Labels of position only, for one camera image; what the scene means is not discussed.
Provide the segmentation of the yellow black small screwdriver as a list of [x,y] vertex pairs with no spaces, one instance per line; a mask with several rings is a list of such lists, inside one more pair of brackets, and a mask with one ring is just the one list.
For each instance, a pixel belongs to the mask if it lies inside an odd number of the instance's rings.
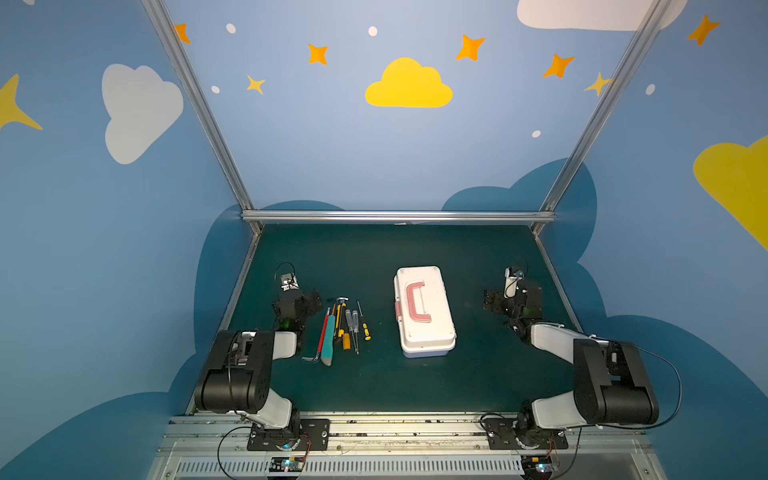
[[363,309],[362,309],[362,305],[361,305],[359,300],[357,301],[357,307],[358,307],[360,324],[361,324],[362,330],[363,330],[364,340],[365,341],[370,341],[371,338],[372,338],[371,334],[370,334],[370,329],[369,329],[368,324],[366,322],[366,317],[364,315],[364,312],[363,312]]

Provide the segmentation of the white blue tool box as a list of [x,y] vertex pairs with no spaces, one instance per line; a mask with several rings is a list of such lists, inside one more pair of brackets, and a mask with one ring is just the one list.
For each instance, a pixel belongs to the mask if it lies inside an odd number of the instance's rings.
[[404,267],[393,279],[396,321],[406,358],[447,355],[457,333],[437,266]]

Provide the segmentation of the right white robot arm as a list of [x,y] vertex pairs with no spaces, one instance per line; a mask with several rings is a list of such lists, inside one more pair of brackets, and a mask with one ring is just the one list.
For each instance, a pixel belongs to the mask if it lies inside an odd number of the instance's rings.
[[501,291],[484,292],[483,308],[504,316],[522,342],[573,368],[571,390],[523,404],[515,424],[517,437],[532,442],[572,427],[654,426],[660,407],[639,347],[547,322],[541,298],[537,283],[520,278],[509,280]]

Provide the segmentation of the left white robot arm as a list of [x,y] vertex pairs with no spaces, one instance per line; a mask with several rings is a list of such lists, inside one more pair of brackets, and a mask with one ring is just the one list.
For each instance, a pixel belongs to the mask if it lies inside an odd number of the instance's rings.
[[307,319],[322,306],[318,291],[289,289],[273,302],[275,328],[218,332],[194,391],[195,407],[236,413],[263,431],[296,437],[298,410],[271,388],[272,365],[301,351]]

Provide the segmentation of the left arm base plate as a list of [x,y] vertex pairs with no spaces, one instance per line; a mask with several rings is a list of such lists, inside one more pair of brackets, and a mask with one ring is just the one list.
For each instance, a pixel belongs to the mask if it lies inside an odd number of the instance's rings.
[[248,451],[298,452],[309,449],[326,451],[331,422],[327,418],[294,418],[287,427],[268,429],[253,424],[250,429]]

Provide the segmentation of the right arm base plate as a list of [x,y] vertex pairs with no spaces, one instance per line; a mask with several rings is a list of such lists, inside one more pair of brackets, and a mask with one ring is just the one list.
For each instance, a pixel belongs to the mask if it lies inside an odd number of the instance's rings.
[[569,447],[562,430],[542,429],[517,419],[500,415],[483,415],[478,420],[491,450],[565,450]]

